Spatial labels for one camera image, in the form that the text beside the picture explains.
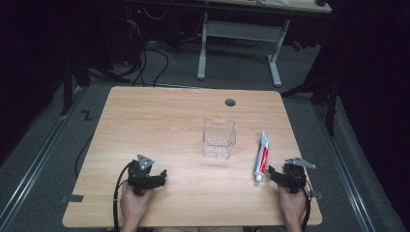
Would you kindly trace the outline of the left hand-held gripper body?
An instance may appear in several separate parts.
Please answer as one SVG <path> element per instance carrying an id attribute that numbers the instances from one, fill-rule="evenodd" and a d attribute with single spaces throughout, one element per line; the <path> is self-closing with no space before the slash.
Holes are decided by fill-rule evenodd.
<path id="1" fill-rule="evenodd" d="M 143 155 L 137 155 L 137 159 L 133 159 L 129 163 L 128 169 L 128 184 L 132 186 L 133 192 L 142 196 L 146 189 L 154 188 L 154 179 L 150 176 L 151 168 L 154 161 Z"/>

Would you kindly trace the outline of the clear plastic box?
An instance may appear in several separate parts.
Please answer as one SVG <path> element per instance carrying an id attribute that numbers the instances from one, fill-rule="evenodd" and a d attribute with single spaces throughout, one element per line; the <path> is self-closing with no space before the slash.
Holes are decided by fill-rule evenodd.
<path id="1" fill-rule="evenodd" d="M 202 141 L 204 157 L 228 159 L 236 144 L 236 123 L 231 120 L 205 119 Z"/>

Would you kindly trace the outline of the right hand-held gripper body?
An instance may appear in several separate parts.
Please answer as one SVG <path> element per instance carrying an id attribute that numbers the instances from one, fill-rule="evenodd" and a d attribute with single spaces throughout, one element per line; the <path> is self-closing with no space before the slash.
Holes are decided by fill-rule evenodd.
<path id="1" fill-rule="evenodd" d="M 303 158 L 290 158 L 285 160 L 283 171 L 288 178 L 286 187 L 290 193 L 303 189 L 307 183 L 305 169 L 315 169 L 316 165 Z"/>

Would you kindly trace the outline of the metal floor rail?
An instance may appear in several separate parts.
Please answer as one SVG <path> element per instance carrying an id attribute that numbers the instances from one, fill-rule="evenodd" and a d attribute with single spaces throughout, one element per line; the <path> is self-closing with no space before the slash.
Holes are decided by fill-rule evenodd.
<path id="1" fill-rule="evenodd" d="M 36 183 L 73 109 L 82 100 L 86 87 L 77 86 L 73 102 L 63 108 L 63 88 L 53 102 L 34 120 L 12 155 L 0 167 L 0 232 L 7 232 L 31 188 Z"/>
<path id="2" fill-rule="evenodd" d="M 343 158 L 342 152 L 339 149 L 336 139 L 330 134 L 327 124 L 326 116 L 321 106 L 313 106 L 316 117 L 318 118 L 321 128 L 326 134 L 327 140 L 330 144 L 332 154 L 336 163 L 337 172 L 340 176 L 342 185 L 345 189 L 350 205 L 354 211 L 354 214 L 360 224 L 362 232 L 376 232 L 374 224 L 368 214 L 365 202 L 359 193 L 355 182 L 348 170 L 348 167 Z"/>

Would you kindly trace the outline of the grey-legged background desk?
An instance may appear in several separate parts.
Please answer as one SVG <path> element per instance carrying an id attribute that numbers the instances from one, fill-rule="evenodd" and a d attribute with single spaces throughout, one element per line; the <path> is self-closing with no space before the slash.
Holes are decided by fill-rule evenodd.
<path id="1" fill-rule="evenodd" d="M 276 8 L 291 12 L 330 14 L 331 6 L 327 0 L 205 0 L 205 5 L 210 2 L 250 5 L 262 8 Z M 277 59 L 282 43 L 285 39 L 290 20 L 286 19 L 281 26 L 268 26 L 232 21 L 209 19 L 208 14 L 203 15 L 201 50 L 198 60 L 197 78 L 204 79 L 206 74 L 207 39 L 209 37 L 240 39 L 256 42 L 274 43 L 273 53 L 267 56 L 271 76 L 275 87 L 281 86 L 278 73 Z"/>

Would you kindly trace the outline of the grey tape strip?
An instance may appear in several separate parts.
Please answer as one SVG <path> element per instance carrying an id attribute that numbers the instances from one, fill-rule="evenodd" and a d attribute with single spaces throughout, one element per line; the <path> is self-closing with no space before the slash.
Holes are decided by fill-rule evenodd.
<path id="1" fill-rule="evenodd" d="M 61 203 L 82 202 L 83 198 L 84 198 L 83 195 L 72 194 L 72 195 L 62 196 L 62 198 L 60 199 L 60 202 Z"/>

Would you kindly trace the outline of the black metal stand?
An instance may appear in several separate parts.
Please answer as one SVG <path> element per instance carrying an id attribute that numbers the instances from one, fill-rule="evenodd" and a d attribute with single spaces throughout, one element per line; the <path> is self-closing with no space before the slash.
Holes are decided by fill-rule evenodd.
<path id="1" fill-rule="evenodd" d="M 288 91 L 281 93 L 283 98 L 289 98 L 297 93 L 311 92 L 310 102 L 313 105 L 327 105 L 325 125 L 331 136 L 335 135 L 334 120 L 337 102 L 337 74 L 334 71 L 335 59 L 325 47 L 318 52 L 305 81 Z"/>
<path id="2" fill-rule="evenodd" d="M 63 78 L 64 86 L 64 101 L 63 101 L 63 115 L 67 115 L 73 106 L 73 79 L 76 80 L 80 87 L 88 88 L 91 84 L 91 78 L 87 71 L 92 68 L 105 77 L 118 82 L 128 82 L 122 75 L 114 73 L 103 66 L 93 62 L 84 56 L 75 53 L 69 54 L 65 62 L 65 75 Z"/>

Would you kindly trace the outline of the person's right hand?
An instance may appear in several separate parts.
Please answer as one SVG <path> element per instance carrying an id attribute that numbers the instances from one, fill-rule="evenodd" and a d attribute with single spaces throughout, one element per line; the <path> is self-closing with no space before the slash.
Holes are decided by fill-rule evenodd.
<path id="1" fill-rule="evenodd" d="M 279 205 L 285 225 L 299 224 L 302 226 L 306 211 L 306 197 L 302 190 L 290 193 L 286 188 L 278 186 Z"/>

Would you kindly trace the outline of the white red toothpaste tube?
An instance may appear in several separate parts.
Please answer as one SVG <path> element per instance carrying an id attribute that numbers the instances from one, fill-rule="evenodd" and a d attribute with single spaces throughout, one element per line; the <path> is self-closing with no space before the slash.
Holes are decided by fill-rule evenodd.
<path id="1" fill-rule="evenodd" d="M 265 131 L 262 131 L 259 143 L 259 150 L 255 160 L 253 175 L 257 183 L 261 182 L 266 175 L 266 165 L 269 156 L 269 137 Z"/>

